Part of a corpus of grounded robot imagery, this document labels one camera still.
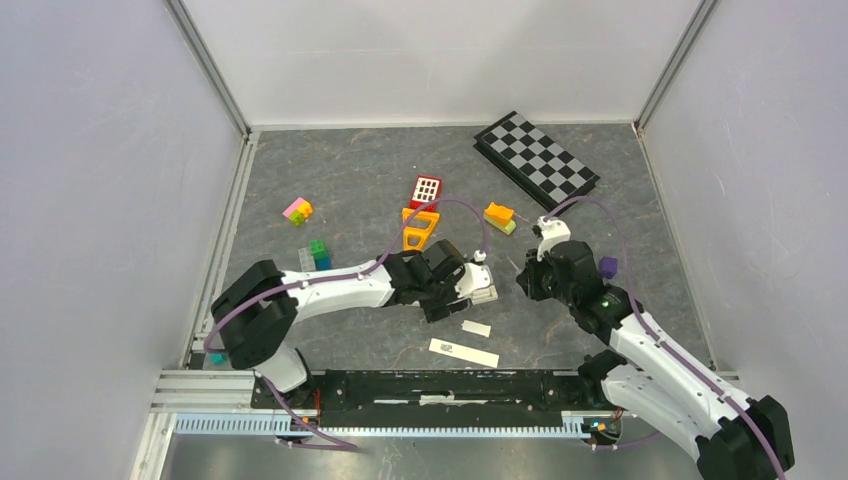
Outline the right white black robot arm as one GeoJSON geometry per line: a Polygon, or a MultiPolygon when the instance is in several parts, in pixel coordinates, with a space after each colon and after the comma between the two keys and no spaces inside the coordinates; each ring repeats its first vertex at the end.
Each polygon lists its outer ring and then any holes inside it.
{"type": "Polygon", "coordinates": [[[786,409],[755,399],[671,338],[625,289],[606,282],[579,241],[539,246],[516,278],[528,298],[557,300],[605,350],[580,366],[580,400],[635,414],[673,441],[704,479],[783,479],[795,464],[786,409]]]}

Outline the long white remote back cover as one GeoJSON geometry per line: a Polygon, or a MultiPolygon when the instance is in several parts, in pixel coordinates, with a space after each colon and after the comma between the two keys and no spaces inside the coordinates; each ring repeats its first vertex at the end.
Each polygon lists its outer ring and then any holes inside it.
{"type": "Polygon", "coordinates": [[[445,355],[454,359],[474,363],[488,368],[497,368],[499,355],[491,352],[467,347],[464,345],[432,338],[429,350],[433,353],[445,355]]]}

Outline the white battery cover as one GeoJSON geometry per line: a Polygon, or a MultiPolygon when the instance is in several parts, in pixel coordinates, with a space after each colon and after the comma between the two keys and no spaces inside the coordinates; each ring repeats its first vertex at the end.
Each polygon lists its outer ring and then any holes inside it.
{"type": "Polygon", "coordinates": [[[464,320],[461,324],[461,329],[465,332],[472,333],[475,335],[479,335],[485,338],[489,338],[491,335],[491,326],[470,321],[464,320]]]}

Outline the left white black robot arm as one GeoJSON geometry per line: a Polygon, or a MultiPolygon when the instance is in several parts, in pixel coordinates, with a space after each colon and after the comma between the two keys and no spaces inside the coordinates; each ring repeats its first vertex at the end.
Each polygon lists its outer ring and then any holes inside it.
{"type": "Polygon", "coordinates": [[[354,308],[419,307],[433,323],[470,308],[493,284],[490,269],[466,259],[448,240],[362,264],[313,272],[284,271],[271,260],[254,263],[217,299],[209,341],[236,370],[255,370],[290,407],[306,405],[314,381],[305,360],[286,341],[299,322],[354,308]]]}

